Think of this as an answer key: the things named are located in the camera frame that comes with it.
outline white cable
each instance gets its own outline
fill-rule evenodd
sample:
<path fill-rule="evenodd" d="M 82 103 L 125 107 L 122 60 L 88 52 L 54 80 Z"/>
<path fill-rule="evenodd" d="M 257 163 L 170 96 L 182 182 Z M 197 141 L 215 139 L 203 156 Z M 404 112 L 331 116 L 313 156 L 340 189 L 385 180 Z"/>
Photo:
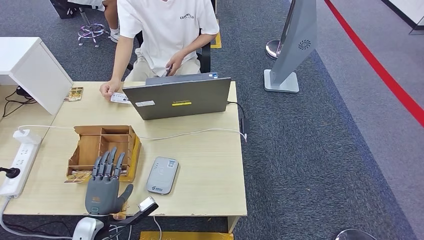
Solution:
<path fill-rule="evenodd" d="M 42 127 L 42 128 L 53 128 L 53 129 L 72 129 L 74 130 L 73 127 L 62 127 L 62 126 L 47 126 L 47 125 L 22 125 L 22 126 L 18 126 L 17 129 L 19 131 L 22 131 L 21 128 L 23 127 Z"/>
<path fill-rule="evenodd" d="M 0 226 L 3 227 L 4 230 L 6 230 L 7 232 L 11 233 L 11 234 L 15 234 L 21 237 L 35 237 L 35 238 L 44 238 L 44 239 L 72 239 L 72 237 L 70 236 L 45 236 L 45 235 L 38 235 L 38 234 L 27 234 L 27 233 L 21 233 L 18 231 L 14 231 L 10 228 L 8 228 L 8 226 L 5 225 L 5 223 L 3 222 L 3 213 L 6 210 L 6 207 L 8 206 L 10 200 L 11 200 L 11 196 L 8 196 L 6 198 L 6 201 L 3 204 L 3 207 L 1 208 L 1 213 L 0 213 Z"/>
<path fill-rule="evenodd" d="M 130 240 L 131 237 L 131 231 L 133 230 L 133 226 L 129 225 L 129 233 L 128 233 L 128 240 Z"/>
<path fill-rule="evenodd" d="M 125 228 L 125 226 L 116 226 L 116 225 L 112 225 L 112 224 L 110 225 L 110 227 L 113 227 L 113 228 L 112 229 L 109 229 L 109 232 L 112 232 L 112 231 L 115 231 L 116 230 L 116 233 L 118 233 L 118 230 L 119 229 Z M 129 225 L 128 240 L 130 240 L 132 230 L 133 230 L 133 226 L 132 225 Z"/>
<path fill-rule="evenodd" d="M 179 137 L 179 136 L 190 135 L 190 134 L 199 134 L 199 133 L 210 132 L 210 131 L 221 131 L 221 132 L 238 133 L 238 134 L 240 134 L 244 138 L 244 140 L 246 142 L 248 141 L 247 134 L 243 134 L 243 133 L 241 133 L 238 130 L 227 129 L 227 128 L 209 128 L 209 129 L 200 130 L 200 131 L 186 132 L 186 133 L 181 133 L 181 134 L 177 134 L 177 135 L 166 136 L 166 137 L 158 137 L 158 138 L 145 137 L 145 136 L 139 136 L 139 138 L 141 138 L 141 139 L 148 139 L 148 140 L 162 140 L 162 139 L 171 139 L 171 138 L 175 138 L 175 137 Z"/>
<path fill-rule="evenodd" d="M 162 228 L 159 225 L 158 221 L 156 221 L 156 216 L 153 216 L 153 221 L 156 223 L 157 227 L 159 228 L 159 240 L 162 240 Z"/>
<path fill-rule="evenodd" d="M 23 128 L 23 127 L 42 127 L 42 128 L 72 129 L 72 130 L 74 130 L 73 127 L 47 126 L 47 125 L 22 125 L 22 126 L 18 126 L 17 129 L 19 131 L 22 131 L 21 128 Z M 147 140 L 163 140 L 163 139 L 171 139 L 171 138 L 175 138 L 175 137 L 179 137 L 179 136 L 190 135 L 190 134 L 199 134 L 199 133 L 210 132 L 210 131 L 221 131 L 221 132 L 238 133 L 238 134 L 240 134 L 244 138 L 244 141 L 246 143 L 248 142 L 248 135 L 246 133 L 243 134 L 243 133 L 241 133 L 238 130 L 227 129 L 227 128 L 209 128 L 209 129 L 200 130 L 200 131 L 186 132 L 186 133 L 181 133 L 181 134 L 177 134 L 177 135 L 166 136 L 166 137 L 158 137 L 158 138 L 155 138 L 155 137 L 145 137 L 145 136 L 139 136 L 139 138 L 141 138 L 141 139 L 147 139 Z"/>

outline red stripe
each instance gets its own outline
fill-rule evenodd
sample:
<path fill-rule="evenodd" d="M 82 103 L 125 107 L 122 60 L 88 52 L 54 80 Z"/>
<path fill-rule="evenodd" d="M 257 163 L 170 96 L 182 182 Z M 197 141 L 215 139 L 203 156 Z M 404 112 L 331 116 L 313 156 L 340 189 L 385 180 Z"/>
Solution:
<path fill-rule="evenodd" d="M 362 53 L 363 57 L 371 65 L 374 71 L 380 76 L 386 86 L 396 96 L 396 98 L 403 104 L 403 106 L 412 114 L 412 116 L 424 127 L 424 110 L 418 105 L 417 102 L 396 82 L 390 73 L 383 67 L 377 58 L 371 53 L 364 42 L 358 37 L 355 31 L 349 26 L 348 22 L 342 17 L 340 12 L 334 7 L 330 0 L 324 0 L 328 7 L 338 20 L 344 31 L 350 37 L 352 42 L 356 45 L 358 50 Z"/>

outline wooden organizer box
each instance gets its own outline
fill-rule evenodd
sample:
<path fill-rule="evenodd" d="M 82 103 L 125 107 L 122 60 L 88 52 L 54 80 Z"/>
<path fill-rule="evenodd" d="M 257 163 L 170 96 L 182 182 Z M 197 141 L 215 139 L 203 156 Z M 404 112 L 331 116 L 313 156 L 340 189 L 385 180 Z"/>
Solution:
<path fill-rule="evenodd" d="M 72 175 L 73 171 L 92 171 L 96 158 L 116 147 L 114 164 L 116 164 L 118 156 L 125 152 L 119 181 L 129 183 L 134 181 L 141 143 L 131 126 L 92 125 L 75 126 L 74 129 L 79 134 L 79 141 L 75 152 L 69 159 L 67 177 Z"/>

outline gray robotic hand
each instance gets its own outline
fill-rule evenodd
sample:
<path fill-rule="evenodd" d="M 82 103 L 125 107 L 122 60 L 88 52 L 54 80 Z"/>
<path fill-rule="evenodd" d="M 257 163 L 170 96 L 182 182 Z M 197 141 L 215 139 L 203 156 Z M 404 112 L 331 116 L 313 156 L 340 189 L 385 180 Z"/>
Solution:
<path fill-rule="evenodd" d="M 125 153 L 119 155 L 114 167 L 116 151 L 117 148 L 114 147 L 111 152 L 107 151 L 95 160 L 85 194 L 85 209 L 92 216 L 119 213 L 133 192 L 134 186 L 129 184 L 118 197 L 119 177 Z"/>

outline power outlet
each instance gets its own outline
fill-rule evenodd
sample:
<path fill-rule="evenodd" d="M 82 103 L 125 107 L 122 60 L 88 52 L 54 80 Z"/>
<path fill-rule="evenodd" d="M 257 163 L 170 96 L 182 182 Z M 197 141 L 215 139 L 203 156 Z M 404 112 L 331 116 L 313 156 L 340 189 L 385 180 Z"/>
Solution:
<path fill-rule="evenodd" d="M 34 159 L 40 148 L 41 137 L 29 130 L 16 131 L 13 137 L 21 142 L 14 157 L 11 168 L 17 168 L 20 173 L 15 178 L 6 178 L 0 187 L 0 196 L 19 197 L 27 182 L 28 175 L 33 167 Z"/>

